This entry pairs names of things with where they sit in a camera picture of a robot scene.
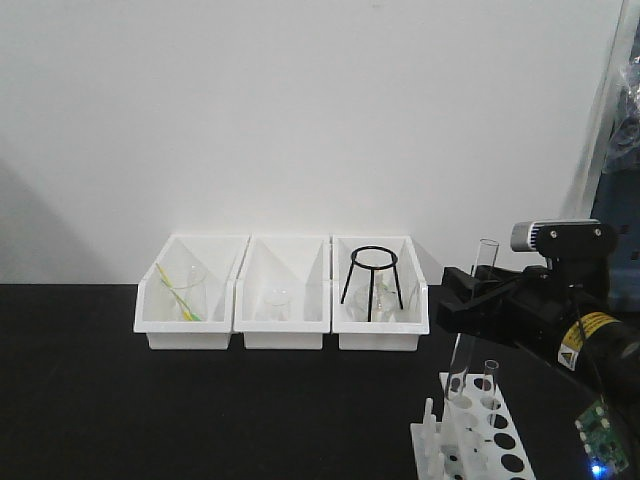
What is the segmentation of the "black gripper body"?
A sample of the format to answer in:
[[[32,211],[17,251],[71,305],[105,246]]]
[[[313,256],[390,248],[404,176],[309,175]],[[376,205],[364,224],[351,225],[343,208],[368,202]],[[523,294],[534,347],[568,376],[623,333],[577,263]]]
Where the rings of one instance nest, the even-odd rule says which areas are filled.
[[[607,295],[605,264],[529,267],[504,301],[504,329],[515,345],[543,360],[578,360],[608,326]]]

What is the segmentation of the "black robot arm with labels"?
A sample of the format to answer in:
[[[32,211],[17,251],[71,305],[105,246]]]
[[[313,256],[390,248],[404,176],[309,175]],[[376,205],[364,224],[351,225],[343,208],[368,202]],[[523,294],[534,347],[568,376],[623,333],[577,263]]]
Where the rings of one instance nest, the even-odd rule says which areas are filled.
[[[432,315],[450,333],[521,348],[617,403],[639,399],[639,330],[584,285],[531,266],[479,280],[456,267],[434,288]]]

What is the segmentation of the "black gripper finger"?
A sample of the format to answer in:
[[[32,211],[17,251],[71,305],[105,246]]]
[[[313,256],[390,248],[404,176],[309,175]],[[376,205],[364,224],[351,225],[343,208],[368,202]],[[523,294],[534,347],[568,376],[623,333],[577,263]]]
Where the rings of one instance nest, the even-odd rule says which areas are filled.
[[[518,281],[493,285],[485,293],[466,298],[453,287],[435,287],[435,323],[448,333],[467,334],[494,343],[514,343],[507,320],[507,298],[520,286]]]
[[[502,268],[481,266],[473,276],[457,267],[445,267],[440,289],[440,299],[447,302],[466,303],[506,284],[515,278],[515,272]]]

